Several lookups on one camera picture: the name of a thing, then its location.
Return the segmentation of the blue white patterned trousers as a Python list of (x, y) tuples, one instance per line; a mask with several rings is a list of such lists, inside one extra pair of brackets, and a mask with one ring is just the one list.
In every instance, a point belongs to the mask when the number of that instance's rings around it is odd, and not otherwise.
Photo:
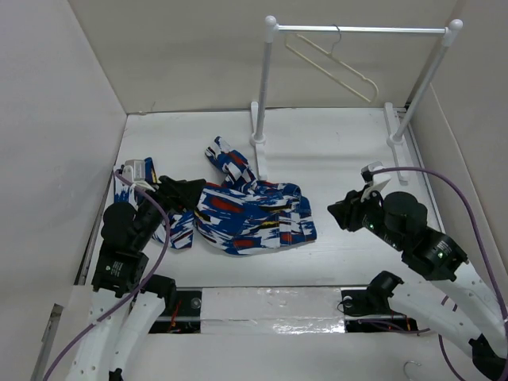
[[(208, 244), (234, 256), (316, 240), (310, 202), (298, 185), (258, 179), (248, 160), (223, 137), (216, 137), (205, 155), (224, 174), (223, 182), (206, 182), (194, 211), (170, 209), (152, 240), (187, 249), (199, 232)], [(137, 210), (142, 195), (121, 177), (120, 166), (114, 170), (119, 174), (114, 180), (115, 202), (128, 202)]]

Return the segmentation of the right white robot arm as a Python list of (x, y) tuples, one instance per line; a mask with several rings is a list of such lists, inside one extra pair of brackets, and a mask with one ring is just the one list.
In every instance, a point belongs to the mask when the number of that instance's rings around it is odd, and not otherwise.
[(489, 380), (507, 378), (507, 306), (482, 281), (465, 251), (427, 224), (425, 205), (406, 192), (368, 196), (352, 190), (327, 207), (344, 231), (374, 234), (401, 254), (423, 281), (411, 283), (382, 270), (367, 286), (367, 303), (409, 315), (452, 342)]

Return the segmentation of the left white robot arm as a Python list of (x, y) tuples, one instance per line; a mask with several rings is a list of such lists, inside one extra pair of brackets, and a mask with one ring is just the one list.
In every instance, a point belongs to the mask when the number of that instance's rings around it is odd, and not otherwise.
[(69, 380), (123, 380), (142, 340), (162, 314), (176, 308), (175, 280), (148, 270), (144, 249), (192, 244), (194, 210), (206, 182), (132, 182), (115, 175), (114, 201), (103, 214), (102, 244), (91, 281), (87, 327), (67, 375)]

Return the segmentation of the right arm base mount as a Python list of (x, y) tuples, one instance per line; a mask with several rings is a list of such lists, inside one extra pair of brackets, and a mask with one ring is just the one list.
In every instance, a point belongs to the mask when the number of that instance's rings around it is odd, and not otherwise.
[(420, 333), (414, 319), (388, 307), (372, 305), (364, 287), (342, 288), (337, 310), (344, 315), (347, 333)]

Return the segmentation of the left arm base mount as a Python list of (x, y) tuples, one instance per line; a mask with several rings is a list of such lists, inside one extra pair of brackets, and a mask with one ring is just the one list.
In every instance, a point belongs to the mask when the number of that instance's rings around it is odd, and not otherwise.
[(201, 332), (201, 288), (179, 288), (172, 307), (153, 323), (151, 334), (193, 334)]

